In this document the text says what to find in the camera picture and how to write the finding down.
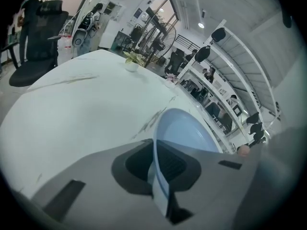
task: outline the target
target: chair headrest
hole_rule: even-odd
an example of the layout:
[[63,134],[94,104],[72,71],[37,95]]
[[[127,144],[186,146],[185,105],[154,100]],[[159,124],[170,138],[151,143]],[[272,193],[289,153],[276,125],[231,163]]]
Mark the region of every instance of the chair headrest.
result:
[[62,0],[52,0],[42,2],[36,11],[36,15],[51,15],[51,14],[61,14],[62,13]]

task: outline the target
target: chair seat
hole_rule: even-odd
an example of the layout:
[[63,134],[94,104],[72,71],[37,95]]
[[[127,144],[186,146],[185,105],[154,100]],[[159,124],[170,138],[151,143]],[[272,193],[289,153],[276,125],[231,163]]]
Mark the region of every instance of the chair seat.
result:
[[27,61],[12,74],[9,83],[14,87],[32,85],[47,72],[52,70],[54,65],[54,58],[40,61]]

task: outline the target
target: large round fan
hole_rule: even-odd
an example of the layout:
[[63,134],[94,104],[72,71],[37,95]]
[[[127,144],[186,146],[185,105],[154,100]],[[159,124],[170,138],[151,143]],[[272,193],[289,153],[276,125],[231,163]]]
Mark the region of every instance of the large round fan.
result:
[[176,39],[176,29],[172,24],[154,26],[141,37],[139,53],[145,57],[146,65],[158,61],[172,47]]

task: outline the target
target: ceiling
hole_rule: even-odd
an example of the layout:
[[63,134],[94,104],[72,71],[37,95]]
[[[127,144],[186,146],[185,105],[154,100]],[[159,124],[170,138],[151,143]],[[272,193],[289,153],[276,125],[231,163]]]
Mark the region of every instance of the ceiling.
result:
[[[276,87],[286,76],[303,46],[300,32],[294,25],[288,29],[283,25],[281,8],[278,0],[176,0],[177,6],[185,2],[186,13],[179,11],[179,19],[187,19],[189,29],[199,34],[200,37],[208,38],[216,26],[226,19],[226,27],[230,29],[249,50],[255,55],[263,71],[270,81],[272,88]],[[205,24],[205,28],[198,27],[198,23]],[[270,92],[263,82],[263,77],[257,66],[243,47],[238,46],[236,40],[226,38],[218,45],[238,67],[246,74],[245,78],[256,92],[262,105],[273,110]],[[227,67],[220,57],[211,53],[209,60],[217,68],[223,68],[220,72],[225,75],[233,86],[242,88],[236,81],[235,74]]]

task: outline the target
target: plant leaf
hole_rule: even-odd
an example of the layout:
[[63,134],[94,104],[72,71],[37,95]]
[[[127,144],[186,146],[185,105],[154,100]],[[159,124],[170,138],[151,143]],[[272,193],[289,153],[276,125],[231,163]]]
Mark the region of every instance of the plant leaf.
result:
[[125,61],[126,64],[128,64],[130,62],[132,62],[132,58],[127,58],[126,61]]

